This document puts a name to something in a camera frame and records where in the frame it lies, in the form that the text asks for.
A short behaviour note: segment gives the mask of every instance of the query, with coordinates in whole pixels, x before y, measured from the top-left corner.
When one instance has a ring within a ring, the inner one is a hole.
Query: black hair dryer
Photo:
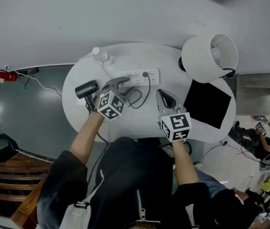
[[[98,91],[98,85],[95,80],[87,82],[83,85],[75,88],[76,95],[78,99],[84,98],[86,101],[86,108],[89,112],[92,112],[95,108],[95,105],[91,99],[91,95]]]

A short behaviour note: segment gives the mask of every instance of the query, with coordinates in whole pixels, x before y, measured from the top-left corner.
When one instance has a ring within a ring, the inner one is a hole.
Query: power strip
[[[152,86],[159,85],[158,69],[136,69],[136,70],[123,70],[117,72],[118,76],[126,76],[130,78],[128,82],[120,84],[119,87],[148,86],[149,79],[147,77],[143,77],[142,75],[143,72],[147,72],[149,74]]]

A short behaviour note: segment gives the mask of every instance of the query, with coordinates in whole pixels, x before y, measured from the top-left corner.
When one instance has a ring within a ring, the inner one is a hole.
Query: white wall
[[[233,39],[240,73],[270,72],[270,0],[0,0],[0,68],[76,62],[118,42],[181,48],[206,32]]]

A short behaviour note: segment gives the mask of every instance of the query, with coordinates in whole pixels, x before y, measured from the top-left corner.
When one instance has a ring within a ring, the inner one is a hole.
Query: black jacket
[[[194,204],[194,220],[212,228],[211,199],[204,183],[179,186],[172,195],[173,161],[162,149],[119,138],[112,143],[98,166],[96,186],[104,182],[90,201],[89,229],[129,228],[142,220],[157,228],[191,228],[185,207]],[[53,164],[38,201],[42,229],[57,229],[68,205],[86,197],[87,167],[69,151]]]

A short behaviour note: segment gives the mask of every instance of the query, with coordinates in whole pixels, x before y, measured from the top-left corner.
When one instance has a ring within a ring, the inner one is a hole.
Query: black pants
[[[228,136],[255,156],[256,148],[260,143],[259,135],[255,129],[245,129],[237,126],[230,129]]]

